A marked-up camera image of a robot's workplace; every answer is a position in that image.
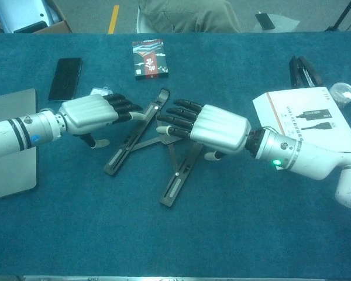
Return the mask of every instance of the black smartphone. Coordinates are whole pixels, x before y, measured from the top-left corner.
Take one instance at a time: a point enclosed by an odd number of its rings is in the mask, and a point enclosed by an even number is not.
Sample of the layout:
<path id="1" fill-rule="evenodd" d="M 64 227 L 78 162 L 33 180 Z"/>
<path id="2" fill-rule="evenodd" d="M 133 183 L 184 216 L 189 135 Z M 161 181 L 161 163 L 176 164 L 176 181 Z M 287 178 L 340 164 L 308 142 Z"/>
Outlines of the black smartphone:
<path id="1" fill-rule="evenodd" d="M 276 28 L 273 22 L 270 20 L 267 13 L 257 13 L 255 17 L 263 30 L 270 30 Z"/>
<path id="2" fill-rule="evenodd" d="M 48 100 L 72 100 L 77 92 L 81 68 L 82 59 L 80 57 L 70 57 L 58 60 Z"/>

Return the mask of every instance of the laptop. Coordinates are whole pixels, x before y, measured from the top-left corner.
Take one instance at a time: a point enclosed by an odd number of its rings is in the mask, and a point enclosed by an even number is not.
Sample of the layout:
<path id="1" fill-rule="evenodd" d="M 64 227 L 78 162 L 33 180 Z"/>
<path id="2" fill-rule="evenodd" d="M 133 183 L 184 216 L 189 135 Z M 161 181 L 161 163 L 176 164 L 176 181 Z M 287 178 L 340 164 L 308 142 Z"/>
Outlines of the laptop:
<path id="1" fill-rule="evenodd" d="M 5 33 L 31 33 L 54 20 L 46 0 L 0 0 L 0 23 Z"/>
<path id="2" fill-rule="evenodd" d="M 0 121 L 35 113 L 35 89 L 0 95 Z M 36 185 L 37 148 L 0 157 L 0 197 L 33 189 Z"/>

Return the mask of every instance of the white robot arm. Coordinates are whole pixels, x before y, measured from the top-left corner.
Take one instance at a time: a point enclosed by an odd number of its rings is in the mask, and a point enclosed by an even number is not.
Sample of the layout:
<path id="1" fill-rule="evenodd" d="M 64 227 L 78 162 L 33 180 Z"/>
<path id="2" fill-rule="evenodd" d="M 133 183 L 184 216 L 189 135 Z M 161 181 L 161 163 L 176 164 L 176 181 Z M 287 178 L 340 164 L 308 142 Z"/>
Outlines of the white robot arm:
<path id="1" fill-rule="evenodd" d="M 214 152 L 206 160 L 219 160 L 226 154 L 237 154 L 246 148 L 256 159 L 266 160 L 315 180 L 327 177 L 336 167 L 342 168 L 335 197 L 351 208 L 351 153 L 333 152 L 271 131 L 269 128 L 251 130 L 249 121 L 239 115 L 212 105 L 199 105 L 191 101 L 176 100 L 182 108 L 170 108 L 169 114 L 158 119 L 175 126 L 158 127 L 159 133 L 190 138 Z"/>
<path id="2" fill-rule="evenodd" d="M 56 141 L 64 132 L 77 135 L 92 148 L 109 144 L 95 140 L 91 132 L 104 126 L 145 116 L 132 112 L 142 110 L 119 94 L 88 95 L 63 102 L 58 113 L 43 109 L 37 114 L 0 122 L 0 157 Z"/>

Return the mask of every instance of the person's leg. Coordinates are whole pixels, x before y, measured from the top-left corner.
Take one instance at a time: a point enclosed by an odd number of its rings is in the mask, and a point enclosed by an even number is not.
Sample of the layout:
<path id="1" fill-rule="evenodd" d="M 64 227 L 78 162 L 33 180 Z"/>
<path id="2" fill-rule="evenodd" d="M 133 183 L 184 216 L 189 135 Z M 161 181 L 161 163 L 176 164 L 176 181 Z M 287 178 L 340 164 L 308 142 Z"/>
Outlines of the person's leg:
<path id="1" fill-rule="evenodd" d="M 240 32 L 227 0 L 139 0 L 158 32 Z"/>

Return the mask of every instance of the small box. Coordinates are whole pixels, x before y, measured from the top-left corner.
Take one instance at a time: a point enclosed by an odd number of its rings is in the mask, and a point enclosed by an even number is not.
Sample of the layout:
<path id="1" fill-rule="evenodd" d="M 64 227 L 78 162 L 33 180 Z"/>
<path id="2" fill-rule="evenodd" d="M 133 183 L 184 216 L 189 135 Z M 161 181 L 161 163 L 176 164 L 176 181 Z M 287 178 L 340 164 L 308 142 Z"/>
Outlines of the small box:
<path id="1" fill-rule="evenodd" d="M 267 92 L 253 104 L 261 126 L 320 148 L 351 152 L 351 128 L 325 87 Z"/>
<path id="2" fill-rule="evenodd" d="M 135 79 L 168 77 L 162 39 L 133 42 Z"/>

